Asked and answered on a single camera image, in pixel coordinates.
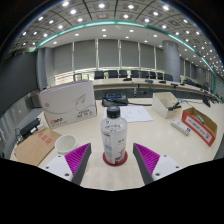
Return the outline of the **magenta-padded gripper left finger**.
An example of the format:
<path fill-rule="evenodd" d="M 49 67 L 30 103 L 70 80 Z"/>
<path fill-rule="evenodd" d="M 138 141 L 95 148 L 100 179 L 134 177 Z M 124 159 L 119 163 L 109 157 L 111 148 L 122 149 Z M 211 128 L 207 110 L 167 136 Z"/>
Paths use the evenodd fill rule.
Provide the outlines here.
<path fill-rule="evenodd" d="M 91 144 L 87 143 L 67 155 L 57 155 L 43 167 L 43 170 L 80 185 L 90 155 Z"/>

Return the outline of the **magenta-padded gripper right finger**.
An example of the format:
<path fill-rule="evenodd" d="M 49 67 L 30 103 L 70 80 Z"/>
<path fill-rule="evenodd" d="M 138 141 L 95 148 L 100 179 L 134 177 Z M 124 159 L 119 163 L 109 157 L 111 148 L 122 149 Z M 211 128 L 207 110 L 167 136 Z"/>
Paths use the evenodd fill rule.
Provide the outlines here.
<path fill-rule="evenodd" d="M 145 185 L 181 170 L 181 166 L 168 155 L 159 155 L 140 144 L 133 144 L 133 154 Z"/>

